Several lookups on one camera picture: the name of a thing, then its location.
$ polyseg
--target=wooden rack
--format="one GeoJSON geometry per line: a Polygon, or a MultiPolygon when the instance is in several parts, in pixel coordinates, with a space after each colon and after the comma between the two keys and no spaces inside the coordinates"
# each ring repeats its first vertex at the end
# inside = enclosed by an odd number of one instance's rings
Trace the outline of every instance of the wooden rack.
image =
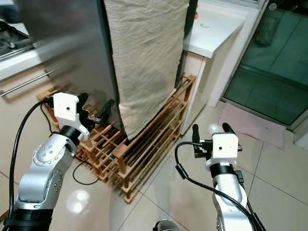
{"type": "Polygon", "coordinates": [[[90,163],[101,181],[119,189],[131,203],[180,136],[194,80],[195,76],[183,77],[180,88],[133,140],[111,125],[99,125],[79,145],[76,156],[90,163]]]}

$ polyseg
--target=white cabinet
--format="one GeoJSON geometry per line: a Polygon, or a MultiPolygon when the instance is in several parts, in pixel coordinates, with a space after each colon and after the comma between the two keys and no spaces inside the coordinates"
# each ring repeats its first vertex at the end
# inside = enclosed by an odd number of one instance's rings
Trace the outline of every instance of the white cabinet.
{"type": "MultiPolygon", "coordinates": [[[[0,81],[0,89],[9,90],[44,73],[42,65],[33,67],[0,81]]],[[[13,144],[22,119],[27,111],[38,102],[36,95],[50,88],[52,88],[51,82],[48,77],[44,77],[8,94],[5,98],[0,97],[0,174],[2,176],[9,175],[13,144]]],[[[37,108],[28,119],[20,138],[15,166],[15,182],[18,183],[30,167],[34,149],[47,139],[49,133],[46,118],[37,108]]],[[[1,188],[8,190],[7,183],[3,184],[1,188]]],[[[1,194],[0,201],[8,201],[8,198],[3,198],[1,194]]]]}

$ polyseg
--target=white countertop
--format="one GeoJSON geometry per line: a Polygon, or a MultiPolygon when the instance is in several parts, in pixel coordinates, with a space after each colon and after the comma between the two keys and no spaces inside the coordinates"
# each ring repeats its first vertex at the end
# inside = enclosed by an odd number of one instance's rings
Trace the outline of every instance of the white countertop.
{"type": "MultiPolygon", "coordinates": [[[[17,30],[28,35],[23,23],[10,24],[17,30]]],[[[35,49],[15,55],[12,58],[0,62],[0,80],[15,75],[41,63],[39,55],[35,49]]]]}
{"type": "Polygon", "coordinates": [[[183,49],[212,58],[218,48],[242,28],[244,19],[202,8],[197,12],[198,18],[195,19],[190,34],[184,40],[183,49]]]}

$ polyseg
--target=metal handle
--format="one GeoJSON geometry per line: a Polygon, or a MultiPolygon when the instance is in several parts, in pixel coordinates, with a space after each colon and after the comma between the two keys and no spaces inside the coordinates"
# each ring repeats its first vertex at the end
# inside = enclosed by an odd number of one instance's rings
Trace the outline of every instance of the metal handle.
{"type": "Polygon", "coordinates": [[[12,89],[10,89],[10,90],[7,90],[6,92],[0,90],[0,96],[3,97],[3,96],[5,96],[5,95],[7,95],[7,94],[9,94],[9,93],[11,93],[11,92],[17,90],[17,89],[20,89],[20,88],[22,88],[22,87],[28,85],[29,83],[32,83],[32,82],[34,82],[34,81],[36,81],[36,80],[39,80],[40,78],[43,78],[43,77],[49,75],[49,74],[52,73],[52,72],[54,72],[54,71],[46,72],[45,74],[40,75],[40,76],[38,76],[38,77],[35,77],[35,78],[33,78],[33,79],[31,79],[31,80],[25,82],[25,83],[22,83],[22,84],[20,84],[20,85],[14,87],[14,88],[12,88],[12,89]]]}

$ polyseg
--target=gas stove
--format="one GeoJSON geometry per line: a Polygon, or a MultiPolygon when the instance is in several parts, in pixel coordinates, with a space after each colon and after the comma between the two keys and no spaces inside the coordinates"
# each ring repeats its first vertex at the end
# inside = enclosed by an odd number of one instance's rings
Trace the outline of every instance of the gas stove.
{"type": "Polygon", "coordinates": [[[33,48],[28,35],[0,21],[0,61],[33,48]]]}

